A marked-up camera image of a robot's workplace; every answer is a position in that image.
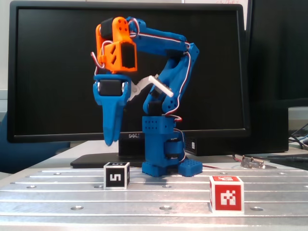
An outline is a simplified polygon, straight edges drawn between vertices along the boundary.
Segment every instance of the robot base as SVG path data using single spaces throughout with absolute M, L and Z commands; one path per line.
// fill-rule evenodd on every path
M 184 177 L 192 177 L 202 172 L 202 163 L 195 160 L 185 159 L 178 165 L 178 173 Z M 149 162 L 143 162 L 142 172 L 152 177 L 160 177 L 167 174 L 167 167 L 151 165 Z

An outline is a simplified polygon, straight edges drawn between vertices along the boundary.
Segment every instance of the hole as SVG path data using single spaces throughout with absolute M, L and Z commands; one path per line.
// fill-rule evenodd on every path
M 72 210 L 81 210 L 81 209 L 83 209 L 83 207 L 77 205 L 77 206 L 71 207 L 71 209 L 72 209 Z
M 168 206 L 168 205 L 164 205 L 164 206 L 159 207 L 159 209 L 161 209 L 161 210 L 171 210 L 172 207 Z
M 263 208 L 257 207 L 257 206 L 251 207 L 250 209 L 251 209 L 251 210 L 254 210 L 254 211 L 263 211 L 263 210 L 264 210 Z
M 115 64 L 116 61 L 116 56 L 114 57 L 114 59 L 111 61 L 112 64 Z
M 113 48 L 112 48 L 112 50 L 111 50 L 111 54 L 114 54 L 114 52 L 115 52 L 115 50 L 116 50 L 116 48 L 115 48 L 116 46 L 114 46 Z

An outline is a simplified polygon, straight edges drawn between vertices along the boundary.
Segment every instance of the dell logo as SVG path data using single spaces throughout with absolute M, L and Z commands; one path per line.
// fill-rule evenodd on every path
M 129 134 L 128 138 L 139 138 L 139 134 Z

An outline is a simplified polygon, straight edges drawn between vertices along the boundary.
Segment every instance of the computer monitor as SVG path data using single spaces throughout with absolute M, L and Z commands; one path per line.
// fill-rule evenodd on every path
M 8 140 L 102 140 L 102 108 L 94 100 L 95 28 L 134 16 L 148 27 L 184 35 L 200 50 L 183 95 L 177 128 L 187 135 L 249 133 L 244 20 L 241 5 L 17 1 L 10 8 Z M 134 83 L 159 74 L 166 57 L 139 52 Z M 140 139 L 150 87 L 124 109 L 122 139 Z
M 248 8 L 250 100 L 308 106 L 308 1 L 251 0 Z
M 194 153 L 279 153 L 288 146 L 288 108 L 308 106 L 308 1 L 249 0 L 251 136 L 196 139 Z

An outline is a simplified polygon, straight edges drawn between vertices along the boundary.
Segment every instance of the monitor screen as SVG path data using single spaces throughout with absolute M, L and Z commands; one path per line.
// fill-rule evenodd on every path
M 93 97 L 95 64 L 90 53 L 96 52 L 96 26 L 116 16 L 133 16 L 144 20 L 149 28 L 184 35 L 200 50 L 176 113 L 183 118 L 177 128 L 245 131 L 239 42 L 244 23 L 243 14 L 238 13 L 240 6 L 224 6 L 221 10 L 218 6 L 82 6 L 17 9 L 11 117 L 14 137 L 75 134 L 79 138 L 71 136 L 70 140 L 102 138 L 102 107 Z M 137 59 L 137 73 L 128 73 L 135 84 L 148 75 L 160 74 L 167 62 L 167 57 L 142 52 L 138 52 Z M 142 105 L 150 88 L 127 103 L 122 132 L 142 131 L 141 118 L 146 115 Z
M 308 1 L 251 0 L 250 6 L 250 99 L 308 106 Z

